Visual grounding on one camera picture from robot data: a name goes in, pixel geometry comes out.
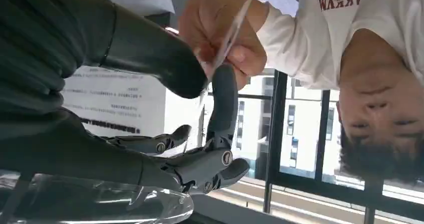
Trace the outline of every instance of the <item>robotic finger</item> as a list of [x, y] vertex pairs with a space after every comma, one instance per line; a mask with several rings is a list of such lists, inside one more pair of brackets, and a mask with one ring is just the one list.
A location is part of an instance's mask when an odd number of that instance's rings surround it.
[[191, 129], [190, 125], [181, 125], [172, 134], [161, 134], [154, 137], [141, 135], [114, 136], [104, 137], [104, 139], [113, 145], [122, 146], [148, 156], [156, 156], [184, 144], [189, 138]]

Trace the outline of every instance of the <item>sleeve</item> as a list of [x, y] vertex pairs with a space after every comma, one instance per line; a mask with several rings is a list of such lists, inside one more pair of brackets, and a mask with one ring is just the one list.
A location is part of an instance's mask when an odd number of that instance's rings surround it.
[[296, 17], [268, 5], [268, 17], [256, 33], [266, 51], [267, 65], [295, 78], [308, 55], [306, 35]]
[[114, 5], [109, 0], [0, 0], [0, 5], [0, 112], [57, 110], [64, 78], [104, 58]]

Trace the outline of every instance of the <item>paper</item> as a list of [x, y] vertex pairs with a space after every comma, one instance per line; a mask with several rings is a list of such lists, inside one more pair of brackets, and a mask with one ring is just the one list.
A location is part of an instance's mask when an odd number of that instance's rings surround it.
[[61, 93], [63, 107], [95, 135], [164, 133], [166, 88], [154, 77], [82, 66]]

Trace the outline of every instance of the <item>robotic hand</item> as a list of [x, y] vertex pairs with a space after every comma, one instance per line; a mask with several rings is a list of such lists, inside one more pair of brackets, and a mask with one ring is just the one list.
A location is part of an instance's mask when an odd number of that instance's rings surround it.
[[[207, 79], [190, 48], [108, 0], [0, 2], [0, 63], [5, 64], [0, 72], [0, 224], [11, 216], [87, 220], [92, 214], [88, 210], [104, 216], [116, 210], [95, 201], [100, 193], [50, 185], [46, 176], [94, 180], [96, 190], [115, 183], [195, 195], [229, 186], [248, 171], [247, 162], [233, 160], [231, 152], [238, 108], [231, 66], [223, 64], [212, 78], [215, 105], [206, 146], [171, 158], [150, 156], [157, 153], [158, 143], [167, 149], [184, 138], [177, 131], [138, 149], [130, 141], [135, 137], [95, 136], [77, 115], [61, 107], [63, 79], [81, 65], [98, 66], [152, 75], [175, 94], [196, 98]], [[14, 188], [2, 184], [11, 179]], [[44, 190], [49, 190], [48, 198], [34, 201]], [[107, 190], [111, 199], [120, 199], [121, 192]], [[58, 211], [59, 202], [69, 208]]]

